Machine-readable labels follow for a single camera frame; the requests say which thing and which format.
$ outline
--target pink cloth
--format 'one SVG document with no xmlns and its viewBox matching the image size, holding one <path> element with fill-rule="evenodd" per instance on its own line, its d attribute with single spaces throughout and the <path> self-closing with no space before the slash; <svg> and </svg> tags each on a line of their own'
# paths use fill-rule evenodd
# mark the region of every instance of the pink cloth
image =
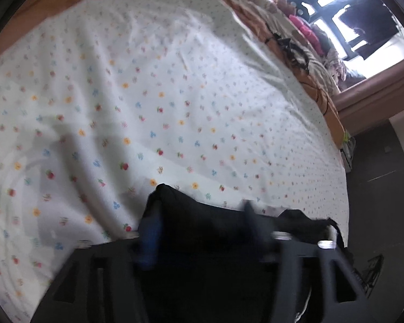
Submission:
<svg viewBox="0 0 404 323">
<path fill-rule="evenodd" d="M 316 50 L 317 54 L 321 57 L 325 56 L 316 34 L 314 34 L 314 32 L 298 17 L 290 15 L 289 19 L 293 23 L 293 25 L 297 27 L 298 30 L 307 38 L 311 46 L 313 46 Z"/>
</svg>

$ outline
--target white bedsheet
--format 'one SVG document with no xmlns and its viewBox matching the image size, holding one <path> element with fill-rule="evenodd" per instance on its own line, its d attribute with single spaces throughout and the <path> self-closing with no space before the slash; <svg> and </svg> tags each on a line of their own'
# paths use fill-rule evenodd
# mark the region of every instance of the white bedsheet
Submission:
<svg viewBox="0 0 404 323">
<path fill-rule="evenodd" d="M 136 228 L 166 183 L 331 217 L 344 169 L 316 104 L 220 0 L 85 0 L 0 59 L 0 304 L 28 322 L 79 240 Z"/>
</svg>

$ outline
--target dark floor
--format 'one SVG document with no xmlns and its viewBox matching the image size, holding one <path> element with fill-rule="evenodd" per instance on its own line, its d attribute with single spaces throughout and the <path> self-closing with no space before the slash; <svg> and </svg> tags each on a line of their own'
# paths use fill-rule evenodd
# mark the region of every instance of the dark floor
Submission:
<svg viewBox="0 0 404 323">
<path fill-rule="evenodd" d="M 349 249 L 355 267 L 383 254 L 370 306 L 379 323 L 394 323 L 404 308 L 404 152 L 390 123 L 356 137 L 347 175 Z"/>
</svg>

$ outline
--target orange blanket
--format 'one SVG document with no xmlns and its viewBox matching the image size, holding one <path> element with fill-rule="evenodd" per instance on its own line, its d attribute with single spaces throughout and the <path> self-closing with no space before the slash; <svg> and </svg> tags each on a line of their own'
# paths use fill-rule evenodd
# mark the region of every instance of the orange blanket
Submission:
<svg viewBox="0 0 404 323">
<path fill-rule="evenodd" d="M 43 20 L 63 12 L 80 1 L 81 0 L 26 0 L 0 33 L 0 55 Z M 241 21 L 260 41 L 265 42 L 266 39 L 272 36 L 265 22 L 250 9 L 238 3 L 236 0 L 223 1 L 233 8 Z M 340 147 L 344 138 L 344 129 L 339 121 L 338 112 L 328 94 L 320 89 L 317 83 L 304 70 L 290 63 L 276 41 L 270 41 L 267 45 L 293 72 L 307 94 L 316 101 L 328 124 L 333 141 L 337 147 Z"/>
</svg>

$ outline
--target black bag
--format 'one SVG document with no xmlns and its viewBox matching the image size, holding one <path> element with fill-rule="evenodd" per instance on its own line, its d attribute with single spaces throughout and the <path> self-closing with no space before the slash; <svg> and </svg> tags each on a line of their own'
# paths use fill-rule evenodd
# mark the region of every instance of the black bag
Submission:
<svg viewBox="0 0 404 323">
<path fill-rule="evenodd" d="M 373 322 L 326 241 L 331 225 L 298 210 L 257 215 L 249 202 L 205 205 L 159 185 L 139 237 L 76 250 L 32 323 Z"/>
</svg>

